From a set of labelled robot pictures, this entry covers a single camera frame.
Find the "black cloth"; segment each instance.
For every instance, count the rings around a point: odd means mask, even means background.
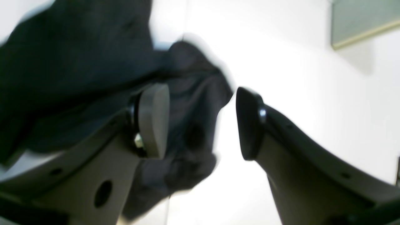
[[[124,209],[134,219],[211,174],[218,112],[233,92],[192,44],[153,49],[150,0],[56,0],[0,47],[0,162],[19,148],[71,147],[124,107],[135,89],[170,89],[167,152],[142,161]]]

